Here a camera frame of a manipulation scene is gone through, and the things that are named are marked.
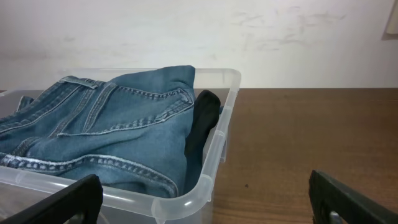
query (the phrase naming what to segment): black cloth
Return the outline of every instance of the black cloth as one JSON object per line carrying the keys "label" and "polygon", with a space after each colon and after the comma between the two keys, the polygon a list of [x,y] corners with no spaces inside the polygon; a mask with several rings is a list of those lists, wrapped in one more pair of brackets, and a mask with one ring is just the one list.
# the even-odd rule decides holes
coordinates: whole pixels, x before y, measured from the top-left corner
{"label": "black cloth", "polygon": [[191,191],[198,182],[202,168],[203,147],[210,130],[218,122],[220,105],[220,99],[209,90],[203,90],[195,100],[192,128],[185,140],[187,173],[184,193]]}

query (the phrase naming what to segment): translucent plastic tub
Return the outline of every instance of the translucent plastic tub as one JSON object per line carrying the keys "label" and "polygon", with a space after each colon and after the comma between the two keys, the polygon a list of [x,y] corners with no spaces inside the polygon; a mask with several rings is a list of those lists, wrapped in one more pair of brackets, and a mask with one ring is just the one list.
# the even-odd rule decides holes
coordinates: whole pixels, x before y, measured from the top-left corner
{"label": "translucent plastic tub", "polygon": [[[48,80],[0,93],[0,117],[17,108],[22,95],[38,96],[62,77],[108,81],[126,73],[149,69],[83,68],[63,70]],[[228,128],[241,74],[232,69],[196,69],[194,88],[216,93],[224,106],[220,120],[209,134],[203,150],[203,168],[196,187],[177,198],[158,198],[125,190],[104,188],[104,200],[98,223],[211,223],[213,213],[212,193],[218,164],[226,159]],[[0,220],[42,200],[74,180],[0,167]]]}

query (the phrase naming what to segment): blue denim jeans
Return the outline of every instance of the blue denim jeans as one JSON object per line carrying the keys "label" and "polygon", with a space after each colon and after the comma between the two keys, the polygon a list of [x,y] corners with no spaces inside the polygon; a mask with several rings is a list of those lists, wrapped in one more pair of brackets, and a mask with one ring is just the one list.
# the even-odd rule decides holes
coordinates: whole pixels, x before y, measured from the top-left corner
{"label": "blue denim jeans", "polygon": [[109,82],[65,77],[0,119],[0,165],[177,197],[193,118],[191,66]]}

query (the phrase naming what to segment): white wall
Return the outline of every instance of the white wall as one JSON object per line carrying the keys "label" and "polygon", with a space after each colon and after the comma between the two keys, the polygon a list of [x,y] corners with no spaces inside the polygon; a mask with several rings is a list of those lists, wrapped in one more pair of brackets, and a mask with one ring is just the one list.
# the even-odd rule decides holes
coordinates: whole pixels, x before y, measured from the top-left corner
{"label": "white wall", "polygon": [[398,87],[398,40],[381,40],[392,5],[1,0],[0,89],[68,67],[180,64],[235,68],[242,87]]}

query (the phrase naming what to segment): brown wooden surface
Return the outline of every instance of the brown wooden surface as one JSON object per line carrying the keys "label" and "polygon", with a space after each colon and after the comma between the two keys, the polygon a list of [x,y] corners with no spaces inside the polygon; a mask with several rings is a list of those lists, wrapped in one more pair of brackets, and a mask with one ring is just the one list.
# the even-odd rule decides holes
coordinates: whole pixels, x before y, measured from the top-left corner
{"label": "brown wooden surface", "polygon": [[213,223],[312,223],[320,169],[398,212],[398,89],[240,90]]}

